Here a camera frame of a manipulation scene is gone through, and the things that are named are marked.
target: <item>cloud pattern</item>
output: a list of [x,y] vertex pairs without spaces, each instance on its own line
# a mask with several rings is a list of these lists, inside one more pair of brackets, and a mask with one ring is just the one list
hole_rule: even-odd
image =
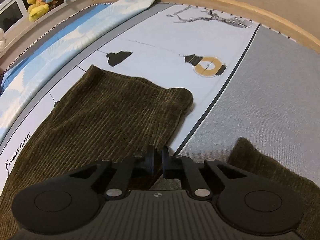
[[0,143],[19,114],[67,62],[102,35],[149,8],[155,0],[119,0],[31,60],[0,97]]

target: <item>folded fabric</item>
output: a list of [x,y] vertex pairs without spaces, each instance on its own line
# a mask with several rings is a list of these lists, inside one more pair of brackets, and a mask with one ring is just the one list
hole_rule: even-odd
[[92,65],[17,158],[0,197],[0,239],[18,229],[11,213],[18,191],[95,160],[119,162],[148,145],[161,149],[192,102],[184,88],[164,89]]
[[289,186],[297,192],[305,205],[305,213],[297,232],[305,240],[320,239],[320,188],[314,182],[295,174],[274,159],[261,154],[245,138],[239,138],[228,163],[281,185]]

